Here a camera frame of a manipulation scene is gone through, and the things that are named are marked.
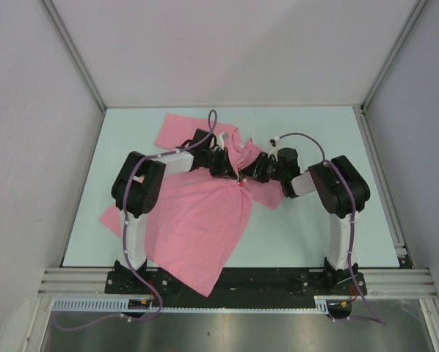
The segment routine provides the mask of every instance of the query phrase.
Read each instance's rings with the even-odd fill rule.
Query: pink t-shirt
[[[197,128],[208,130],[207,120],[168,114],[155,143],[172,150],[192,138]],[[236,171],[250,165],[261,152],[252,139],[242,142],[236,126],[218,123],[215,134],[222,132],[229,135],[225,146]],[[212,177],[207,169],[166,177],[148,216],[147,257],[208,296],[247,226],[253,199],[274,210],[283,200],[280,183],[248,180],[240,186],[236,180]],[[101,221],[121,234],[115,206]]]

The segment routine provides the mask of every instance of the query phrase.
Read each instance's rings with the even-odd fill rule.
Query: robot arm
[[[185,141],[183,146],[201,140],[206,134],[206,131],[197,130],[192,140]],[[139,168],[127,199],[129,226],[126,236],[127,247],[130,248],[128,255],[133,266],[138,269],[146,261],[145,222],[147,214],[157,202],[162,179],[177,172],[188,172],[205,167],[209,168],[212,177],[232,179],[248,177],[262,183],[278,180],[282,185],[283,193],[289,198],[301,197],[317,191],[324,208],[330,214],[330,249],[324,260],[324,269],[328,271],[328,276],[334,283],[350,278],[347,255],[352,203],[332,168],[321,162],[301,173],[297,151],[274,145],[273,154],[261,153],[254,163],[241,170],[240,175],[236,175],[229,163],[228,150],[224,148],[224,143],[221,141],[221,136],[211,136],[202,145],[189,152],[148,160]],[[112,187],[112,196],[120,210],[122,222],[125,221],[122,211],[123,193],[134,165],[143,156],[137,152],[130,153]],[[356,226],[359,213],[370,197],[369,187],[347,157],[339,156],[332,159],[332,163],[344,176],[354,195],[357,205]],[[120,254],[119,261],[127,266],[123,253]],[[355,250],[352,253],[351,263],[354,272],[357,272]]]

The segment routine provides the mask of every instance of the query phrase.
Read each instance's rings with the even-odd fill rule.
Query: white wall
[[[55,0],[107,106],[360,103],[416,0]]]
[[[0,326],[55,264],[101,113],[36,0],[0,0]]]
[[[439,0],[429,3],[369,120],[410,249],[439,292]]]

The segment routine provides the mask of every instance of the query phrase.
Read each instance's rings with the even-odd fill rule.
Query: pink cloth
[[[192,138],[195,130],[208,130],[205,119],[168,114],[156,145],[173,149]],[[237,171],[260,153],[252,139],[242,144],[236,126],[218,123],[215,134],[227,132],[230,162]],[[204,296],[208,296],[222,267],[236,248],[252,212],[252,200],[275,209],[283,200],[279,182],[213,178],[207,169],[182,172],[163,180],[159,199],[150,212],[145,248],[149,259]],[[101,222],[121,234],[118,209],[113,205]]]

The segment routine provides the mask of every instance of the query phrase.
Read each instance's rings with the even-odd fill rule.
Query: white platform
[[[357,121],[351,107],[221,108],[220,122],[239,127],[243,139],[268,150],[268,140],[292,131],[308,133],[327,158],[346,155],[371,189],[357,232],[358,264],[362,267],[399,266],[390,230]],[[207,117],[207,108],[109,109],[90,167],[81,204],[66,251],[64,266],[113,266],[121,247],[119,237],[99,222],[114,202],[110,190],[126,156],[162,151],[154,139],[166,113]],[[302,169],[320,161],[320,152],[307,139],[289,137]],[[319,267],[329,243],[329,219],[317,194],[285,199],[272,211],[254,202],[247,229],[227,267]]]

